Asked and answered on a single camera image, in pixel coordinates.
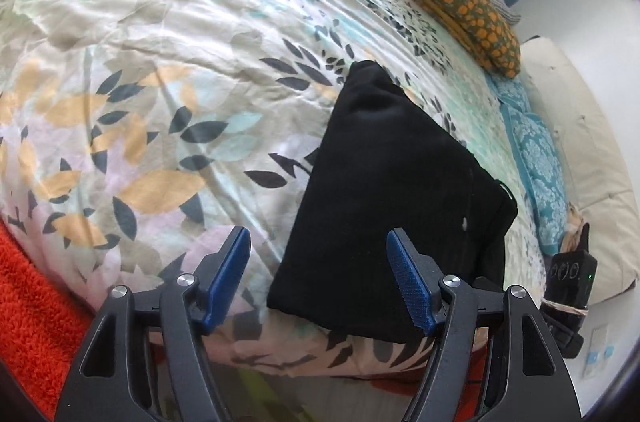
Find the black pants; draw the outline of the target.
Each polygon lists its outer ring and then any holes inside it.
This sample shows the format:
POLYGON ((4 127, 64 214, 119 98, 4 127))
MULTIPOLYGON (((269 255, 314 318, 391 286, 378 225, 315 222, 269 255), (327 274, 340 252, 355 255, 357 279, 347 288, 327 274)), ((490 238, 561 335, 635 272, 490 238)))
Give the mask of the black pants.
POLYGON ((511 194, 372 60, 352 65, 271 283, 270 309, 346 335, 413 343, 386 255, 400 228, 446 274, 501 285, 511 194))

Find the beige crumpled cloth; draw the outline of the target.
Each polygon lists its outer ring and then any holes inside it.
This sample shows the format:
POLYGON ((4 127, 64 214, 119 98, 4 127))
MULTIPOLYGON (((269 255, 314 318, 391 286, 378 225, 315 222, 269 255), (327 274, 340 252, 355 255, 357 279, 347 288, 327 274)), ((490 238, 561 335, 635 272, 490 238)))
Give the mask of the beige crumpled cloth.
POLYGON ((588 220, 578 210, 576 205, 568 204, 565 231, 560 244, 560 253, 574 252, 578 249, 582 232, 588 220))

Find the orange red rug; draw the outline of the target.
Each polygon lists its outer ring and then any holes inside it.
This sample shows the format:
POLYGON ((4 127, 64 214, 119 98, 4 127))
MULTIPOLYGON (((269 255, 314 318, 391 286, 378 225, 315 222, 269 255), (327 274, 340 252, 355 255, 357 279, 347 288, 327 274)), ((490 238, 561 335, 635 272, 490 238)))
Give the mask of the orange red rug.
POLYGON ((58 290, 1 228, 1 371, 52 420, 92 315, 58 290))

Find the cream tufted headboard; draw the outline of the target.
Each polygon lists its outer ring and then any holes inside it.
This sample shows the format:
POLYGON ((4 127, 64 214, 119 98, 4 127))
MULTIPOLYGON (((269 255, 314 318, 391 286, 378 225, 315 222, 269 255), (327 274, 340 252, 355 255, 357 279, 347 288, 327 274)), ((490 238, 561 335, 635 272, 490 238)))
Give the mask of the cream tufted headboard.
POLYGON ((536 37, 521 55, 520 78, 552 134, 567 200, 590 224, 598 260, 590 302, 602 303, 639 280, 639 212, 627 166, 596 97, 560 47, 536 37))

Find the small teal damask pillow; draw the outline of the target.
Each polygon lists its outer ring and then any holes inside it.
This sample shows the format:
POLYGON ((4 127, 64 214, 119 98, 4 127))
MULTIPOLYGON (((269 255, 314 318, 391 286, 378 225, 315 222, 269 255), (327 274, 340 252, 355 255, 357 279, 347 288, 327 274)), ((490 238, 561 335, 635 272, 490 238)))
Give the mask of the small teal damask pillow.
POLYGON ((530 101, 520 78, 487 75, 486 80, 492 92, 501 103, 507 104, 520 112, 531 112, 530 101))

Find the floral leaf bedsheet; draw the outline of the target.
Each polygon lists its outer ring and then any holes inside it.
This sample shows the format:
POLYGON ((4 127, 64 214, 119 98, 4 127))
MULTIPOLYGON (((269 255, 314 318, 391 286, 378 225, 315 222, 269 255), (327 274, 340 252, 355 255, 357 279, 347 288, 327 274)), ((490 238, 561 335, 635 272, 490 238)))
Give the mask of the floral leaf bedsheet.
POLYGON ((252 253, 210 358, 287 376, 423 366, 266 304, 348 68, 376 60, 517 196, 485 70, 410 0, 1 0, 1 213, 50 283, 99 307, 192 269, 235 225, 252 253))

